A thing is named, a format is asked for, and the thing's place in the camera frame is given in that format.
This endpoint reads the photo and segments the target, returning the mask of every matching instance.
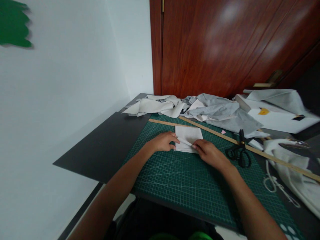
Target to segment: white box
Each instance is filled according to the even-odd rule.
[[[298,115],[265,101],[253,101],[246,98],[246,95],[237,94],[235,96],[240,108],[262,123],[263,128],[298,133],[320,121],[320,117],[309,112],[304,114],[304,118],[299,118]]]

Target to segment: green cutting mat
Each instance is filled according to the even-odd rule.
[[[153,114],[151,118],[192,126],[179,118],[170,118],[164,115]],[[222,131],[221,128],[207,123],[201,124],[217,132]],[[174,132],[174,127],[148,122],[124,163],[132,158],[147,141],[159,133],[168,131]],[[223,153],[225,153],[225,149],[233,146],[227,140],[205,130],[201,131],[203,138],[214,143]],[[233,133],[226,132],[226,136],[235,137]],[[232,161],[232,163],[237,167],[262,205],[281,226],[284,233],[296,237],[295,240],[304,239],[278,195],[265,189],[262,183],[265,174],[254,155],[251,152],[249,154],[252,160],[249,169],[239,167],[237,162]],[[226,182],[221,174],[204,163],[198,154],[173,150],[156,152],[141,170],[133,187],[133,193],[136,190],[194,211],[220,225],[241,229],[239,213]],[[289,232],[288,227],[291,227],[295,234]]]

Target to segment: black scissors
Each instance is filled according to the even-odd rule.
[[[251,159],[249,154],[246,152],[246,143],[245,143],[243,129],[240,129],[239,135],[240,135],[239,146],[236,145],[233,148],[227,149],[226,155],[229,159],[233,161],[238,161],[238,164],[240,167],[248,168],[251,165]]]

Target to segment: green wall decoration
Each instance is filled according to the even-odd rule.
[[[32,46],[32,43],[25,39],[29,35],[26,26],[29,18],[23,11],[28,9],[23,3],[0,0],[0,45]]]

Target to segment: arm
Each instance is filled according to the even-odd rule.
[[[194,148],[199,152],[201,159],[216,168],[227,181],[248,239],[287,239],[244,182],[237,168],[222,152],[206,140],[195,141]]]
[[[144,164],[156,151],[175,149],[175,146],[170,144],[171,141],[180,143],[175,133],[161,133],[147,142],[133,158],[123,165],[92,202],[68,240],[103,239],[114,215],[129,195]]]

